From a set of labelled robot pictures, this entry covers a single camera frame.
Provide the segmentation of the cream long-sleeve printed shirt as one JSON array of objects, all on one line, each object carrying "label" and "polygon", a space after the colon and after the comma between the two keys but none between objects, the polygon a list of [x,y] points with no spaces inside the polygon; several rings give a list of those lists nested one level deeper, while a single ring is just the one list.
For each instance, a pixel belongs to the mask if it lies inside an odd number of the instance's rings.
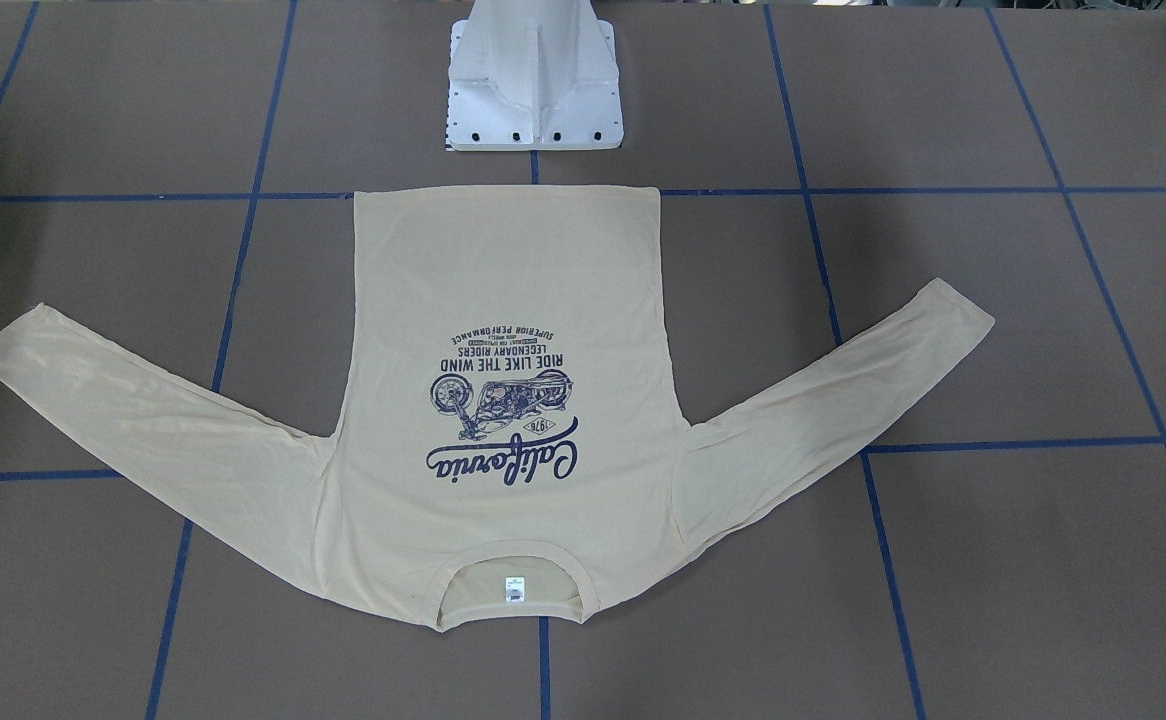
[{"label": "cream long-sleeve printed shirt", "polygon": [[354,193],[353,207],[353,352],[330,436],[48,305],[0,331],[0,380],[285,582],[436,632],[583,623],[637,597],[874,442],[993,328],[932,279],[691,424],[655,188],[458,186]]}]

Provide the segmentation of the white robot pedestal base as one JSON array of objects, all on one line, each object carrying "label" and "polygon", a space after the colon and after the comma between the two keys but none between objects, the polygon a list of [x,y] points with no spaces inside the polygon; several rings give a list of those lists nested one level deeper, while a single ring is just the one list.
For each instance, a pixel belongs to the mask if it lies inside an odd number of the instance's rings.
[{"label": "white robot pedestal base", "polygon": [[475,1],[450,29],[447,102],[447,151],[618,149],[614,27],[589,1]]}]

